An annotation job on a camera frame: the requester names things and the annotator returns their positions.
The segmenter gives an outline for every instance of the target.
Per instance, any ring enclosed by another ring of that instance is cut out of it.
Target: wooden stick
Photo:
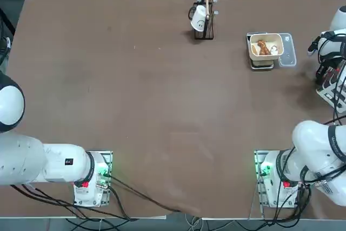
[[[206,19],[209,20],[209,0],[205,0],[205,14],[206,14]]]

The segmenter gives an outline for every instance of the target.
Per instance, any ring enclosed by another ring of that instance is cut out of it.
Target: mug
[[[195,9],[194,15],[192,18],[190,17],[191,11]],[[191,20],[192,27],[199,32],[203,32],[204,30],[204,23],[205,23],[205,17],[206,17],[206,10],[205,6],[198,5],[196,8],[191,8],[189,11],[189,18]]]

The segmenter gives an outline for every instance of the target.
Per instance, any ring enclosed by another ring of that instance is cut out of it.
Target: bread
[[[251,45],[251,50],[252,50],[252,53],[253,53],[254,55],[258,55],[258,54],[257,54],[256,47],[255,47],[253,44]]]
[[[257,42],[257,45],[261,48],[261,50],[259,51],[259,55],[271,55],[264,41],[259,40]]]

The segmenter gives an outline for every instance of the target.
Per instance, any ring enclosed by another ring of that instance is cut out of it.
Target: container lid
[[[279,33],[282,38],[284,53],[278,58],[280,67],[294,67],[297,64],[296,51],[292,36],[287,32]]]

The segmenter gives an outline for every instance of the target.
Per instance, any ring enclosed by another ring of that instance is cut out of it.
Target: mug holder
[[[194,37],[196,40],[213,40],[214,39],[214,16],[216,15],[216,11],[213,11],[213,5],[214,2],[217,0],[208,0],[209,3],[209,19],[205,18],[204,21],[204,29],[203,31],[197,31],[193,29],[194,31]],[[206,5],[205,0],[197,0],[197,2],[194,2],[194,5],[189,10],[189,19],[192,19],[192,16],[194,15],[194,12],[198,5]]]

